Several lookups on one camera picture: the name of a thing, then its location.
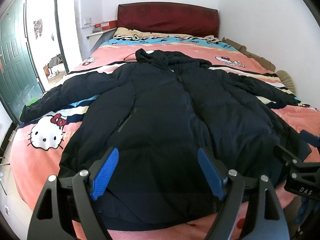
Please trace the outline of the black puffer jacket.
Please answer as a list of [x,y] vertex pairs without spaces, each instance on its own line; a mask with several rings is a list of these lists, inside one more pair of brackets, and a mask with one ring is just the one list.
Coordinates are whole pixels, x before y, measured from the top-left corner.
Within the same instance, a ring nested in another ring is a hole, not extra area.
[[216,213],[218,198],[197,161],[200,148],[243,176],[268,176],[274,186],[285,179],[275,146],[300,160],[311,153],[274,112],[296,106],[294,96],[178,51],[140,49],[135,62],[110,74],[71,77],[25,106],[20,120],[89,98],[93,102],[63,150],[59,177],[118,149],[114,174],[95,202],[109,230],[164,229]]

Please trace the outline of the beige straw hat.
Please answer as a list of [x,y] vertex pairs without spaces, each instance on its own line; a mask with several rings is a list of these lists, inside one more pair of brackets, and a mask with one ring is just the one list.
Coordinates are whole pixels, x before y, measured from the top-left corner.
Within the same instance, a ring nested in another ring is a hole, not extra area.
[[284,70],[278,70],[276,75],[279,77],[283,85],[288,88],[293,94],[296,94],[296,87],[292,77]]

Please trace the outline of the pink Hello Kitty bedspread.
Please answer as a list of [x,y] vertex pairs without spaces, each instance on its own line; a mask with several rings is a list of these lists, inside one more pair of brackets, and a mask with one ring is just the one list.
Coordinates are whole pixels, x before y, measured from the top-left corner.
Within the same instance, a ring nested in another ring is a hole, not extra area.
[[[110,74],[125,63],[135,62],[136,52],[140,49],[147,53],[156,50],[178,51],[194,59],[209,61],[228,73],[264,81],[294,96],[298,102],[296,106],[275,108],[274,112],[279,117],[297,133],[306,129],[313,134],[319,134],[319,109],[297,98],[281,83],[276,73],[264,69],[255,60],[212,36],[201,38],[183,34],[141,33],[119,28],[112,39],[104,42],[80,66],[64,77],[59,85],[71,77],[93,71]],[[80,127],[92,102],[93,98],[81,100],[51,111],[39,119],[21,122],[12,146],[12,171],[18,192],[31,209],[35,208],[42,187],[50,175],[54,174],[62,179],[59,177],[59,170],[63,150]],[[311,145],[309,147],[311,153],[302,161],[317,161],[315,148]],[[293,195],[285,192],[284,182],[285,179],[275,188],[281,205],[287,206],[293,200]],[[215,218],[216,213],[164,229],[146,231],[108,229],[108,233],[114,239],[204,239]]]

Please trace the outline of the brown cardboard beside bed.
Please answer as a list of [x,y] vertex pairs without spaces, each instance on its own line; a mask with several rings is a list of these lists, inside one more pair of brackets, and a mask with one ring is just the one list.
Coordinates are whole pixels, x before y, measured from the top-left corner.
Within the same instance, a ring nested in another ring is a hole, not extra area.
[[235,41],[232,41],[228,38],[223,37],[222,38],[222,42],[225,42],[226,44],[233,46],[236,50],[238,50],[240,53],[244,54],[245,56],[247,56],[248,58],[252,58],[255,61],[257,61],[257,63],[259,63],[264,69],[266,70],[270,70],[272,72],[276,71],[276,67],[275,65],[268,61],[267,59],[265,59],[264,57],[260,57],[256,54],[253,54],[252,52],[249,52],[246,48],[246,46],[236,43]]

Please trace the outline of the green plastic chair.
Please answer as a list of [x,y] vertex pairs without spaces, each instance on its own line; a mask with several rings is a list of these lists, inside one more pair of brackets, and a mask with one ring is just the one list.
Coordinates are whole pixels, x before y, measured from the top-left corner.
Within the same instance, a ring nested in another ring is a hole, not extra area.
[[33,103],[35,103],[38,99],[39,99],[39,98],[33,98],[33,99],[31,99],[28,103],[26,103],[26,104],[23,106],[22,111],[21,111],[20,116],[19,116],[19,119],[21,119],[21,116],[22,116],[22,114],[23,114],[24,109],[25,109],[26,107],[32,105]]

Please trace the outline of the green door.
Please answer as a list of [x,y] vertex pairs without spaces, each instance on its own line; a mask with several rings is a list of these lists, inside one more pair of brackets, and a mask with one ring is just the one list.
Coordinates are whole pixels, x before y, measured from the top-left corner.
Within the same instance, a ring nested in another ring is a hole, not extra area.
[[1,101],[19,124],[23,107],[42,94],[29,47],[26,0],[14,0],[1,19]]

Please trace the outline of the red box on shelf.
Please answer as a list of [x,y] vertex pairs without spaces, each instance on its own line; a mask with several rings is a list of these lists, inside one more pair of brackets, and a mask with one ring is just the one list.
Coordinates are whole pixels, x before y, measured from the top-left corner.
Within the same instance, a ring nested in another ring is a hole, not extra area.
[[102,22],[95,25],[95,28],[100,28],[101,30],[108,30],[116,28],[118,25],[117,20],[114,21],[108,21],[108,22]]

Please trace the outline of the dark red headboard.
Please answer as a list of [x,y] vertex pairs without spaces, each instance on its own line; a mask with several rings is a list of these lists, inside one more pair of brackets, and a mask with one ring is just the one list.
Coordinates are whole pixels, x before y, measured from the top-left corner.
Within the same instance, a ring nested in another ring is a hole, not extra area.
[[220,27],[218,10],[173,2],[120,4],[117,21],[119,27],[131,30],[197,37],[217,37]]

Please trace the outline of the grey wall shelf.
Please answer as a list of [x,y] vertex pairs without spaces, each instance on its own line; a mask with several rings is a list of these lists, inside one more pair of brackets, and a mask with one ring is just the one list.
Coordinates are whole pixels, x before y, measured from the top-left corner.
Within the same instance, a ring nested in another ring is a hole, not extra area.
[[87,35],[86,38],[88,40],[90,52],[95,51],[104,42],[110,40],[114,36],[116,30],[117,27]]

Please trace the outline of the white wall switch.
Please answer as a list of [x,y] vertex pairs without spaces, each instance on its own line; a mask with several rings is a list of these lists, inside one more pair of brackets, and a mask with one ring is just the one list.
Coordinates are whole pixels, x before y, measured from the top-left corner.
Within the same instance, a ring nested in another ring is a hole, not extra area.
[[92,19],[90,18],[90,17],[86,17],[86,18],[84,18],[84,20],[83,20],[83,25],[84,26],[91,26],[91,24],[92,24]]

